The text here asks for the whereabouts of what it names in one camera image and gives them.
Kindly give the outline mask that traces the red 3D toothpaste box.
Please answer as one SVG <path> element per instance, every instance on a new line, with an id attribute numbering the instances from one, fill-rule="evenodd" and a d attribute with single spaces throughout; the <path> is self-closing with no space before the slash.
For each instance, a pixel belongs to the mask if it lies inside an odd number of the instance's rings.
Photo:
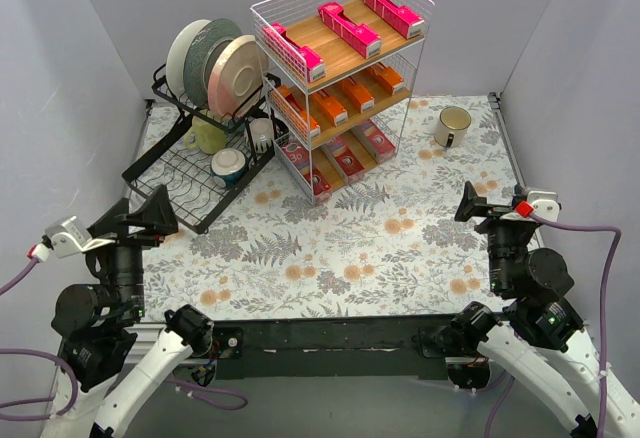
<path id="1" fill-rule="evenodd" d="M 354 126 L 351 133 L 378 164 L 396 154 L 394 144 L 371 119 Z"/>
<path id="2" fill-rule="evenodd" d="M 315 165 L 311 165 L 309 151 L 300 142 L 292 140 L 282 144 L 280 150 L 298 174 L 311 185 L 318 201 L 325 201 L 331 196 L 329 182 Z"/>
<path id="3" fill-rule="evenodd" d="M 346 184 L 353 184 L 364 175 L 364 166 L 341 135 L 324 143 L 321 150 Z"/>

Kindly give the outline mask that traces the orange toothpaste box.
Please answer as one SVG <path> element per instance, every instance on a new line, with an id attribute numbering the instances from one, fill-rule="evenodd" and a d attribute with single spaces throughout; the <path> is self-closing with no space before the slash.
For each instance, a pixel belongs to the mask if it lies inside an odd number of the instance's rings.
<path id="1" fill-rule="evenodd" d="M 338 101 L 338 99 L 326 92 L 319 90 L 311 95 L 316 106 L 320 109 L 323 116 L 329 120 L 333 126 L 339 126 L 348 120 L 348 112 L 346 108 Z"/>
<path id="2" fill-rule="evenodd" d="M 319 123 L 297 101 L 289 87 L 286 85 L 278 86 L 271 92 L 271 97 L 281 115 L 287 118 L 301 137 L 310 140 L 320 134 Z"/>
<path id="3" fill-rule="evenodd" d="M 352 106 L 359 112 L 364 113 L 375 106 L 375 99 L 369 90 L 354 78 L 344 78 L 339 82 L 342 93 L 348 98 Z"/>
<path id="4" fill-rule="evenodd" d="M 367 72 L 389 95 L 396 94 L 405 86 L 402 76 L 381 62 L 369 66 Z"/>

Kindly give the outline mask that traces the magenta toothpaste box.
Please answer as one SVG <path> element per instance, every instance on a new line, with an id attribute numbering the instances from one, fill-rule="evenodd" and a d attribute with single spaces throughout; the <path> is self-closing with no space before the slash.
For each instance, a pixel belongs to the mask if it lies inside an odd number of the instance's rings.
<path id="1" fill-rule="evenodd" d="M 322 22 L 345 43 L 369 59 L 381 52 L 382 40 L 368 25 L 353 22 L 337 2 L 328 2 L 317 9 Z"/>
<path id="2" fill-rule="evenodd" d="M 324 59 L 308 46 L 296 43 L 280 23 L 263 27 L 264 40 L 278 58 L 297 75 L 304 75 L 308 83 L 326 76 Z"/>
<path id="3" fill-rule="evenodd" d="M 407 40 L 423 34 L 426 30 L 424 19 L 406 5 L 398 5 L 392 0 L 363 0 L 363 2 Z"/>

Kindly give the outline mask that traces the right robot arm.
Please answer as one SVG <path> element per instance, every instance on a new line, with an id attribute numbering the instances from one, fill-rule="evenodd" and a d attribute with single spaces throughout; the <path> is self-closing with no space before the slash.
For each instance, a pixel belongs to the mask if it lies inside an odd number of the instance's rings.
<path id="1" fill-rule="evenodd" d="M 613 239 L 602 282 L 608 281 L 619 228 L 569 225 L 558 220 L 557 194 L 515 186 L 508 205 L 491 204 L 464 185 L 454 219 L 480 218 L 487 239 L 491 292 L 509 301 L 501 313 L 474 301 L 436 337 L 446 354 L 479 353 L 541 400 L 572 437 L 636 437 L 639 402 L 616 377 L 606 344 L 593 343 L 584 320 L 566 298 L 575 281 L 563 256 L 529 246 L 541 226 L 563 231 L 608 231 Z"/>

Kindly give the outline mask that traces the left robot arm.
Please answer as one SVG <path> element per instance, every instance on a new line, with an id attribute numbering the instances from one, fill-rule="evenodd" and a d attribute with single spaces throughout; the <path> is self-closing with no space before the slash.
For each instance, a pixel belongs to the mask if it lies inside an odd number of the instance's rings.
<path id="1" fill-rule="evenodd" d="M 211 350 L 213 321 L 184 305 L 166 312 L 154 344 L 124 379 L 118 377 L 137 340 L 131 328 L 144 315 L 143 253 L 177 230 L 164 185 L 137 210 L 122 198 L 89 227 L 72 216 L 46 229 L 55 256 L 83 255 L 96 281 L 70 285 L 57 298 L 51 327 L 61 337 L 62 363 L 43 436 L 122 436 L 184 359 Z"/>

